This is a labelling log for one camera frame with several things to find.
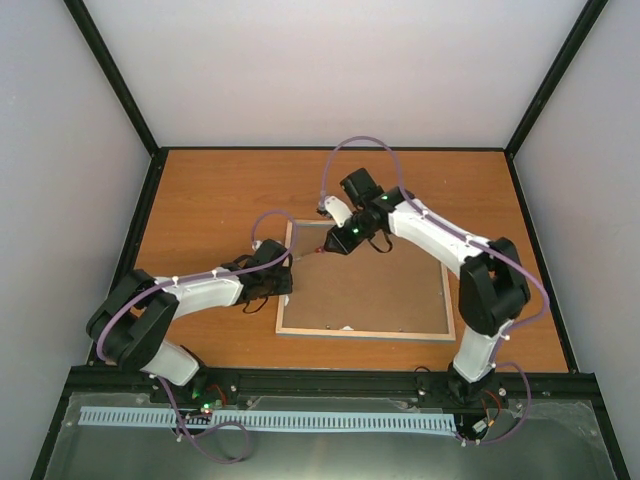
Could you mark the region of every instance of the wall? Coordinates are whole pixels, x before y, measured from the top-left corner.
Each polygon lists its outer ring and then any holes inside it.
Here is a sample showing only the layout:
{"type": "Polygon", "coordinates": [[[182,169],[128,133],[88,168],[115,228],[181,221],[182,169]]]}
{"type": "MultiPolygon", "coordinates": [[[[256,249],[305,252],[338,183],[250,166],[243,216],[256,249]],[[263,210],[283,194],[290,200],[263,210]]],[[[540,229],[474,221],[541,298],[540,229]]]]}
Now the wall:
{"type": "Polygon", "coordinates": [[[579,366],[640,478],[640,4],[609,2],[516,157],[579,366]]]}
{"type": "Polygon", "coordinates": [[[0,15],[0,477],[28,478],[148,156],[62,1],[0,15]]]}
{"type": "Polygon", "coordinates": [[[88,0],[161,145],[502,147],[584,0],[88,0]]]}

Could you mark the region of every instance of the wooden table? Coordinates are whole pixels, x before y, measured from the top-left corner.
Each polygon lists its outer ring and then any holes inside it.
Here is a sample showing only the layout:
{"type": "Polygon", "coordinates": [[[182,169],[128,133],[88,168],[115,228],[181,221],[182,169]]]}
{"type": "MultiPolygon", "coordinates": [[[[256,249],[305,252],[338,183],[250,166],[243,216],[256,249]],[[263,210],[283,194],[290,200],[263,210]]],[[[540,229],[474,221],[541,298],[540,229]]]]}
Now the wooden table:
{"type": "MultiPolygon", "coordinates": [[[[156,276],[211,270],[251,252],[249,231],[265,210],[283,208],[296,218],[314,218],[327,155],[318,150],[170,151],[137,267],[156,276]]],[[[524,266],[538,275],[502,153],[398,155],[407,188],[426,205],[478,235],[511,239],[524,266]]],[[[340,196],[338,182],[362,166],[384,188],[397,184],[386,153],[351,150],[334,161],[329,194],[340,196]]],[[[284,218],[269,218],[258,236],[283,240],[285,225],[284,218]]],[[[453,275],[449,280],[456,306],[457,280],[453,275]]],[[[168,338],[210,366],[408,370],[424,365],[444,370],[464,329],[455,309],[455,344],[282,337],[275,334],[277,303],[270,300],[255,315],[243,314],[241,307],[198,312],[177,320],[168,338]]],[[[537,312],[540,305],[540,296],[533,292],[524,315],[537,312]]],[[[498,360],[514,360],[529,372],[567,370],[550,314],[519,330],[498,360]]]]}

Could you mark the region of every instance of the purple cable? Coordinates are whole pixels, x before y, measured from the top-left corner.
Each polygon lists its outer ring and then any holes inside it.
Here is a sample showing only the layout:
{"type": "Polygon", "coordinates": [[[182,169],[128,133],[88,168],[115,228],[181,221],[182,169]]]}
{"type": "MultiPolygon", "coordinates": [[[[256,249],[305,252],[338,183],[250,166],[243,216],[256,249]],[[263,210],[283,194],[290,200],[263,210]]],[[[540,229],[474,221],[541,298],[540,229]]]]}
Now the purple cable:
{"type": "MultiPolygon", "coordinates": [[[[475,247],[489,255],[491,255],[492,257],[497,258],[498,260],[502,261],[503,263],[509,265],[511,268],[513,268],[514,270],[520,272],[522,275],[525,276],[525,278],[527,278],[539,291],[540,291],[540,295],[542,295],[542,308],[540,309],[540,311],[538,313],[536,313],[535,315],[532,315],[528,318],[525,318],[523,320],[520,320],[518,322],[514,322],[509,328],[506,328],[505,331],[503,332],[503,335],[507,335],[510,331],[515,330],[516,328],[520,328],[520,327],[524,327],[525,325],[528,325],[532,322],[535,322],[536,320],[539,320],[549,309],[549,295],[547,294],[546,290],[544,289],[544,286],[542,285],[542,283],[536,278],[534,277],[531,273],[529,273],[524,267],[522,267],[522,265],[520,265],[519,263],[511,260],[510,258],[502,255],[500,252],[495,251],[494,249],[492,249],[491,247],[488,247],[487,245],[483,245],[480,242],[477,242],[475,240],[468,240],[467,236],[462,233],[459,232],[457,230],[455,230],[454,228],[451,228],[449,225],[447,225],[446,223],[442,222],[440,219],[434,217],[433,215],[430,215],[428,211],[423,211],[422,208],[420,208],[418,206],[418,204],[416,204],[410,197],[409,194],[407,194],[407,191],[405,190],[404,187],[404,175],[402,173],[402,166],[400,165],[400,159],[398,158],[398,156],[396,155],[396,152],[394,152],[386,143],[384,143],[382,140],[379,140],[375,137],[369,137],[367,135],[358,135],[355,137],[351,137],[351,138],[347,138],[346,140],[340,142],[329,154],[329,157],[327,158],[327,163],[324,167],[324,172],[322,174],[322,186],[321,186],[321,190],[320,190],[320,201],[318,202],[319,207],[323,208],[324,207],[324,202],[326,199],[326,195],[327,195],[327,180],[328,180],[328,176],[329,176],[329,167],[331,166],[331,162],[333,162],[333,159],[335,158],[336,154],[338,153],[338,151],[344,147],[345,145],[357,141],[357,140],[367,140],[370,142],[375,143],[376,145],[379,145],[380,147],[382,147],[383,149],[385,149],[389,155],[391,155],[391,158],[393,159],[393,162],[395,164],[395,168],[396,168],[396,176],[398,178],[398,189],[400,190],[400,193],[402,194],[403,198],[405,199],[405,201],[411,205],[411,207],[413,207],[413,209],[418,212],[424,219],[430,221],[431,223],[433,223],[434,225],[436,225],[437,227],[439,227],[440,229],[444,230],[445,232],[447,232],[448,234],[454,236],[455,238],[457,238],[458,240],[461,240],[463,242],[468,242],[469,245],[471,245],[472,247],[475,247]]],[[[493,363],[495,360],[495,357],[498,353],[499,348],[502,346],[503,343],[503,339],[500,338],[498,340],[498,342],[496,343],[495,348],[493,349],[493,352],[491,353],[491,357],[489,362],[493,363]]]]}
{"type": "Polygon", "coordinates": [[[164,378],[162,377],[157,377],[157,378],[160,384],[164,387],[165,392],[167,392],[167,397],[169,398],[169,403],[171,404],[171,408],[173,408],[173,411],[176,414],[176,420],[178,421],[178,429],[182,431],[185,438],[189,441],[189,443],[191,443],[191,445],[193,445],[193,447],[196,450],[198,450],[202,455],[207,457],[209,460],[216,463],[221,463],[223,465],[230,465],[232,463],[241,462],[242,460],[244,460],[249,456],[249,454],[251,453],[251,438],[249,437],[249,431],[240,422],[222,422],[218,425],[215,425],[214,427],[208,428],[207,430],[205,430],[202,433],[199,433],[198,435],[192,436],[189,433],[189,428],[184,423],[184,418],[182,418],[182,415],[180,414],[180,410],[178,409],[178,404],[176,403],[176,399],[173,396],[171,387],[169,387],[169,384],[164,378]],[[244,450],[239,456],[235,458],[225,459],[225,458],[214,457],[210,453],[207,453],[196,440],[197,438],[202,438],[205,435],[210,435],[212,433],[215,433],[218,430],[220,430],[222,427],[227,427],[227,426],[238,427],[240,431],[244,433],[244,439],[245,439],[244,450]]]}
{"type": "MultiPolygon", "coordinates": [[[[255,223],[253,224],[253,227],[251,228],[251,244],[252,246],[255,244],[255,233],[256,230],[258,228],[258,225],[260,224],[260,222],[262,222],[262,220],[264,220],[266,217],[270,216],[270,215],[284,215],[285,217],[287,217],[289,219],[289,221],[291,222],[292,225],[292,230],[291,230],[291,245],[289,246],[289,248],[287,248],[287,250],[280,255],[278,258],[276,258],[275,260],[272,260],[270,262],[265,263],[264,265],[258,265],[257,267],[251,267],[251,268],[243,268],[241,270],[235,270],[233,272],[220,272],[217,274],[218,277],[223,278],[223,277],[233,277],[236,275],[242,275],[245,273],[253,273],[253,272],[257,272],[259,270],[264,270],[266,268],[272,267],[284,260],[286,260],[286,258],[291,254],[293,247],[296,244],[297,238],[298,238],[298,226],[296,225],[296,221],[293,218],[293,216],[286,212],[285,210],[269,210],[265,213],[263,213],[262,215],[260,215],[255,223]]],[[[209,278],[213,278],[214,274],[212,272],[203,272],[203,273],[196,273],[193,275],[185,275],[183,277],[179,277],[178,278],[178,284],[179,285],[186,285],[188,283],[192,283],[192,282],[199,282],[201,280],[206,280],[209,278]]],[[[162,290],[163,288],[166,287],[170,287],[174,284],[173,279],[172,280],[167,280],[161,283],[158,283],[156,285],[154,285],[153,287],[148,288],[147,290],[139,293],[138,295],[136,295],[135,297],[133,297],[133,299],[131,299],[129,302],[127,302],[120,310],[118,310],[116,312],[116,314],[111,318],[111,320],[109,320],[107,322],[107,324],[105,325],[104,329],[102,330],[102,333],[100,334],[100,337],[98,337],[98,341],[97,341],[97,347],[96,347],[96,351],[98,353],[98,357],[103,360],[106,361],[107,357],[104,354],[104,342],[105,339],[107,338],[107,336],[109,335],[109,332],[111,331],[111,329],[114,327],[114,325],[116,323],[118,323],[118,321],[126,314],[129,312],[129,310],[131,310],[131,308],[133,308],[134,305],[136,305],[137,303],[139,303],[142,299],[148,297],[149,295],[151,295],[152,293],[157,292],[158,290],[162,290]]]]}
{"type": "MultiPolygon", "coordinates": [[[[506,440],[507,438],[512,437],[513,435],[516,434],[518,430],[522,428],[522,425],[524,424],[525,420],[529,417],[529,409],[531,408],[531,385],[529,385],[529,380],[527,379],[527,375],[524,373],[524,370],[522,370],[520,365],[518,365],[515,362],[500,363],[496,365],[496,367],[497,368],[513,367],[518,371],[518,373],[522,377],[522,381],[524,382],[524,388],[527,392],[527,406],[525,407],[524,412],[522,412],[522,417],[520,418],[520,420],[518,420],[518,423],[516,423],[516,425],[511,430],[509,430],[504,435],[499,436],[498,438],[494,438],[492,440],[487,440],[487,441],[481,440],[478,445],[485,445],[485,446],[495,445],[496,443],[500,443],[503,440],[506,440]]],[[[462,438],[458,432],[455,433],[455,437],[461,442],[468,441],[470,443],[473,443],[471,440],[465,440],[464,438],[462,438]]]]}

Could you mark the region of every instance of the purple hose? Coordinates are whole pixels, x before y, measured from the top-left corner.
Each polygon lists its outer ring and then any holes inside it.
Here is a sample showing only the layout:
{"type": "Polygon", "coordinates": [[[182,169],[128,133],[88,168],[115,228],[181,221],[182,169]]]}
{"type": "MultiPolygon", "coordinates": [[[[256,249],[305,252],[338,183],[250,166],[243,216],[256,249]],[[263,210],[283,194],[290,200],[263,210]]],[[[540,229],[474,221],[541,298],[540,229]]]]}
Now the purple hose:
{"type": "MultiPolygon", "coordinates": [[[[280,255],[278,258],[276,258],[275,260],[272,260],[268,263],[265,263],[264,265],[258,265],[257,267],[251,267],[251,268],[243,268],[241,270],[236,270],[233,272],[220,272],[217,274],[218,277],[223,278],[223,277],[233,277],[236,275],[242,275],[245,273],[253,273],[253,272],[257,272],[259,270],[264,270],[266,268],[272,267],[280,262],[283,262],[284,260],[286,260],[286,258],[291,254],[291,251],[293,250],[293,247],[296,244],[297,241],[297,237],[298,237],[298,226],[296,225],[296,221],[293,218],[293,216],[286,212],[285,210],[269,210],[265,213],[263,213],[262,215],[260,215],[257,220],[255,221],[255,223],[253,224],[253,227],[251,228],[251,243],[252,246],[255,242],[255,233],[256,233],[256,229],[258,228],[258,225],[260,224],[260,222],[262,222],[262,220],[264,220],[266,217],[270,216],[270,215],[284,215],[285,217],[287,217],[289,219],[289,221],[291,222],[292,225],[292,230],[291,230],[291,245],[289,246],[289,248],[287,248],[287,250],[280,255]]],[[[183,277],[179,277],[178,278],[178,284],[179,285],[186,285],[188,283],[192,283],[192,282],[199,282],[201,280],[207,280],[209,278],[213,278],[214,274],[212,272],[203,272],[203,273],[196,273],[193,275],[185,275],[183,277]]],[[[107,324],[105,325],[104,329],[102,330],[102,333],[100,334],[100,337],[98,337],[98,342],[97,342],[97,347],[96,347],[96,351],[98,353],[98,357],[105,361],[107,360],[106,355],[104,354],[104,342],[105,339],[107,338],[107,336],[109,335],[109,332],[111,331],[111,329],[113,328],[113,326],[118,323],[118,321],[127,313],[129,312],[129,310],[131,310],[131,308],[140,302],[140,300],[148,297],[149,295],[151,295],[154,292],[157,292],[158,290],[162,290],[163,288],[166,287],[170,287],[174,284],[173,280],[167,280],[165,282],[161,282],[158,283],[156,285],[154,285],[153,287],[148,288],[147,290],[145,290],[142,293],[139,293],[138,295],[136,295],[132,300],[130,300],[128,303],[126,303],[120,310],[118,310],[116,312],[116,314],[111,318],[111,320],[109,320],[107,322],[107,324]]]]}
{"type": "MultiPolygon", "coordinates": [[[[478,445],[485,445],[485,446],[495,445],[496,443],[500,443],[503,440],[506,440],[507,438],[512,437],[513,435],[516,434],[518,430],[522,428],[522,425],[524,424],[525,420],[529,417],[529,413],[530,413],[529,410],[531,408],[531,385],[529,385],[529,380],[527,379],[527,375],[524,373],[524,370],[522,370],[520,365],[518,365],[515,362],[500,363],[496,365],[496,367],[497,368],[513,367],[518,371],[518,373],[522,377],[522,381],[524,382],[524,388],[527,392],[527,405],[524,408],[524,412],[522,412],[522,417],[520,418],[520,420],[518,420],[518,423],[516,423],[516,425],[511,430],[509,430],[504,435],[499,436],[498,438],[494,438],[492,440],[486,440],[486,441],[481,440],[478,445]]],[[[466,442],[466,440],[462,438],[458,432],[456,432],[455,436],[461,442],[466,442]]]]}
{"type": "MultiPolygon", "coordinates": [[[[394,165],[396,167],[396,176],[398,178],[398,189],[400,190],[400,193],[402,194],[402,196],[404,197],[405,201],[411,205],[413,207],[413,209],[418,212],[422,218],[424,218],[425,220],[430,221],[431,223],[433,223],[434,225],[436,225],[437,227],[439,227],[440,229],[444,230],[445,232],[447,232],[450,235],[453,235],[455,238],[457,238],[458,240],[461,240],[463,242],[467,242],[469,243],[469,245],[471,245],[472,247],[475,247],[489,255],[491,255],[492,257],[497,258],[498,260],[502,261],[503,263],[509,265],[511,268],[513,268],[514,270],[520,272],[522,275],[525,276],[525,278],[527,278],[539,291],[540,291],[540,295],[542,295],[542,308],[540,309],[540,311],[538,313],[536,313],[535,315],[532,315],[531,317],[525,318],[524,320],[520,320],[518,322],[513,323],[513,325],[511,325],[509,328],[506,328],[503,332],[504,335],[508,334],[510,331],[515,330],[516,328],[520,328],[520,327],[524,327],[525,325],[528,325],[532,322],[535,322],[536,320],[539,320],[549,309],[549,295],[547,294],[546,290],[544,289],[544,286],[542,285],[542,283],[536,278],[534,277],[531,273],[529,273],[524,267],[522,267],[522,265],[520,265],[519,263],[511,260],[510,258],[502,255],[500,252],[495,251],[494,249],[483,245],[480,242],[477,242],[475,240],[468,240],[467,236],[461,232],[458,232],[457,230],[451,228],[449,225],[447,225],[446,223],[440,221],[438,218],[435,218],[433,215],[429,215],[428,211],[423,211],[422,208],[420,208],[407,194],[407,191],[405,190],[404,187],[404,175],[402,173],[402,166],[400,165],[400,159],[398,158],[398,156],[396,155],[396,152],[394,152],[386,143],[384,143],[382,140],[379,140],[377,138],[374,137],[369,137],[366,135],[358,135],[355,137],[351,137],[351,138],[347,138],[346,140],[340,142],[329,154],[329,157],[327,158],[327,163],[324,167],[324,172],[322,174],[322,186],[321,186],[321,190],[320,190],[320,201],[318,202],[318,205],[322,208],[324,207],[324,202],[326,199],[326,195],[327,195],[327,179],[329,176],[329,167],[331,166],[331,162],[333,161],[333,159],[335,158],[336,154],[338,153],[338,151],[344,147],[345,145],[351,143],[351,142],[355,142],[357,140],[367,140],[370,142],[375,143],[376,145],[379,145],[380,147],[384,148],[389,155],[391,155],[391,158],[393,159],[394,165]]],[[[500,348],[500,346],[502,345],[503,340],[502,338],[500,338],[498,340],[498,342],[496,343],[495,348],[493,349],[493,352],[491,353],[491,357],[490,357],[490,363],[493,363],[495,360],[495,357],[498,353],[498,349],[500,348]]]]}
{"type": "Polygon", "coordinates": [[[218,424],[218,425],[216,425],[214,427],[211,427],[211,428],[205,430],[202,433],[199,433],[198,435],[192,436],[189,433],[189,428],[184,423],[184,418],[182,418],[182,415],[180,414],[180,410],[178,409],[178,404],[176,403],[176,399],[173,396],[173,392],[171,391],[171,387],[169,386],[167,381],[162,377],[158,377],[158,381],[164,387],[165,392],[167,392],[167,397],[169,398],[169,403],[171,404],[171,408],[173,408],[173,411],[176,414],[176,420],[178,421],[178,430],[182,431],[182,434],[189,441],[189,443],[191,443],[191,445],[193,445],[193,447],[196,450],[198,450],[202,455],[204,455],[205,457],[207,457],[209,460],[211,460],[213,462],[221,463],[223,465],[230,465],[232,463],[241,462],[242,460],[244,460],[245,458],[247,458],[249,456],[249,454],[251,453],[251,438],[249,437],[248,430],[240,422],[223,422],[223,423],[220,423],[220,424],[218,424]],[[200,446],[198,441],[196,440],[197,438],[202,438],[202,437],[204,437],[206,435],[211,435],[212,433],[215,433],[218,430],[220,430],[222,427],[227,427],[227,426],[238,427],[238,429],[240,429],[240,431],[244,434],[244,440],[245,440],[244,450],[242,451],[242,453],[239,456],[237,456],[235,458],[225,459],[225,458],[214,457],[210,453],[207,453],[200,446]]]}

